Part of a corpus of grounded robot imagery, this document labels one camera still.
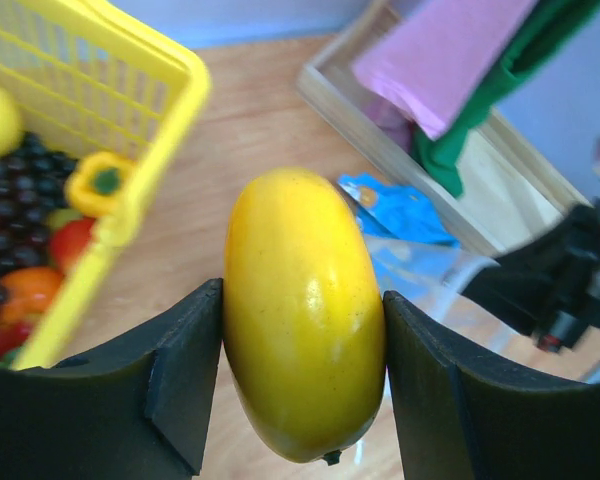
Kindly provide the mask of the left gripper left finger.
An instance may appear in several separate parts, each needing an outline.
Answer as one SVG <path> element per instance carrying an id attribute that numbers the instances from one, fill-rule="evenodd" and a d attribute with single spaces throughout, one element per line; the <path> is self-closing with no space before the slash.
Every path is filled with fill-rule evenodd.
<path id="1" fill-rule="evenodd" d="M 221 347 L 222 283 L 51 368 L 0 366 L 0 479 L 199 474 Z"/>

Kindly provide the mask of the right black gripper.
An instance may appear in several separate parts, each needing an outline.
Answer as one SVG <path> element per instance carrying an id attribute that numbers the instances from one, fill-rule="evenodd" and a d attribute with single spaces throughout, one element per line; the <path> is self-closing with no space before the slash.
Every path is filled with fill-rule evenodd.
<path id="1" fill-rule="evenodd" d="M 462 295 L 517 333 L 534 331 L 543 351 L 572 349 L 588 328 L 600 329 L 600 199 L 593 207 L 591 238 L 591 247 L 568 244 L 562 268 L 564 242 L 538 238 L 497 257 Z"/>

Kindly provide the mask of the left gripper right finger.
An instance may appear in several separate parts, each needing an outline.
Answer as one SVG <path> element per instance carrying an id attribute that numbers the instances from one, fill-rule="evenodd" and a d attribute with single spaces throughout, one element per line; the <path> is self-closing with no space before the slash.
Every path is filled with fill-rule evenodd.
<path id="1" fill-rule="evenodd" d="M 407 479 L 600 479 L 600 383 L 510 361 L 383 299 Z"/>

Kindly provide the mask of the clear dotted zip top bag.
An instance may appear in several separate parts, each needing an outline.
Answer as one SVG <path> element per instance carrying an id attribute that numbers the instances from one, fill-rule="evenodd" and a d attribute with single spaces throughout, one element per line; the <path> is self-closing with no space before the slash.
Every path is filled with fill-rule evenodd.
<path id="1" fill-rule="evenodd" d="M 600 330 L 590 329 L 575 350 L 537 349 L 532 340 L 461 295 L 488 257 L 459 248 L 365 235 L 382 292 L 395 290 L 438 323 L 523 366 L 585 383 L 600 382 Z"/>

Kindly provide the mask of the yellow orange toy mango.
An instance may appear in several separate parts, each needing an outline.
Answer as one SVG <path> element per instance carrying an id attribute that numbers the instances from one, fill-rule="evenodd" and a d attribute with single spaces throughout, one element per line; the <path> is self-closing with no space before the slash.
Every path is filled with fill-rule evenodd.
<path id="1" fill-rule="evenodd" d="M 295 462 L 339 462 L 371 427 L 386 367 L 382 295 L 346 201 L 324 177 L 279 167 L 229 216 L 223 341 L 261 440 Z"/>

